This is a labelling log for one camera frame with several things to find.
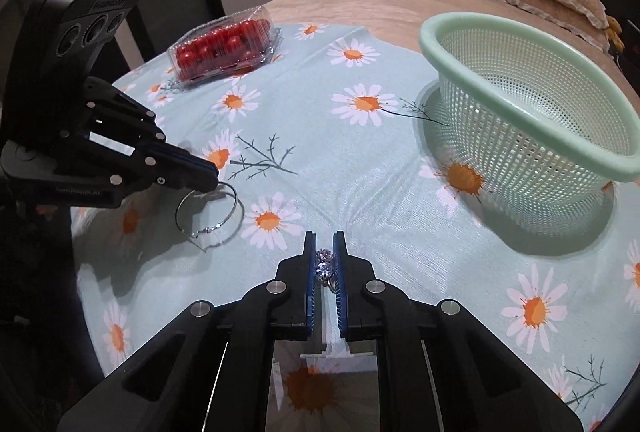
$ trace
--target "green plastic basket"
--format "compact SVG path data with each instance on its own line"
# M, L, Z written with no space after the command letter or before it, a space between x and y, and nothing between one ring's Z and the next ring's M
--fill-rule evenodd
M561 40L510 19L427 20L452 142L511 209L583 202L640 176L640 120L616 84Z

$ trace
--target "basket mesh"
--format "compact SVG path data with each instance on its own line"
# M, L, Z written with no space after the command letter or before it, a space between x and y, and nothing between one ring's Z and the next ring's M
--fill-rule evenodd
M446 33L439 42L462 65L575 135L630 154L622 119L606 95L558 55L525 38L480 28ZM533 141L446 77L441 84L457 151L509 211L582 201L587 207L587 197L609 181Z

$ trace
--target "bracelet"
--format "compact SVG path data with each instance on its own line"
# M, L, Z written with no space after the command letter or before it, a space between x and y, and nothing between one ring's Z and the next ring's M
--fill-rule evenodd
M180 209L182 208L182 205L184 204L184 202L196 192L195 190L192 190L185 197L182 198L182 201L180 201L180 203L178 204L178 208L175 210L175 215L174 215L175 225L178 227L178 229L183 234L188 235L192 239L197 239L200 234L210 234L211 232L216 231L217 229L219 229L223 224L225 224L227 221L229 221L229 219L231 219L231 216L234 214L234 212L236 211L236 207L238 206L238 192L236 191L235 188L233 188L232 185L230 185L228 183L224 183L223 181L220 181L218 183L218 186L221 186L221 185L229 187L231 189L231 191L232 191L232 194L229 193L229 192L225 192L224 193L227 196L232 195L234 197L234 206L231 209L231 211L226 215L226 217L224 219L222 219L222 221L217 223L215 226L204 227L203 229L198 230L196 232L191 232L191 233L187 232L184 228L182 228L180 226L180 223L178 222L178 212L180 212ZM216 191L217 191L217 189L216 190L212 190L211 192L207 192L205 195L211 194L211 193L216 192Z

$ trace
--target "bed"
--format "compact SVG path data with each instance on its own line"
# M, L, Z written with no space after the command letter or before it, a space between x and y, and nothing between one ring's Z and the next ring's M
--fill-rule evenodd
M442 12L483 12L550 33L596 62L640 110L612 58L494 0L266 6L284 37L275 62L184 94L166 89L174 71L159 56L115 83L157 112L170 143L218 160L242 211L210 241L196 243L173 224L184 193L152 188L116 211L73 211L79 293L104 372L191 301L237 300L270 279L279 260L298 253L304 230L317 232L324 247L333 231L344 230L351 253L371 260L379 277L409 297L460 300L578 413L585 430L594 430L640 360L640 189L612 185L598 230L571 242L501 231L504 221L473 205L473 196L446 193L433 126L396 113L437 94L437 72L416 53L417 34ZM349 48L360 58L350 62ZM350 112L350 96L376 99L377 107ZM229 107L231 97L242 109ZM267 162L252 163L258 154ZM220 218L225 203L192 207L190 224ZM542 301L548 318L529 321L519 308L525 300ZM329 349L344 352L335 322L326 325ZM358 414L348 402L332 404L342 428L289 401L287 412L268 420L269 430L375 430L353 425Z

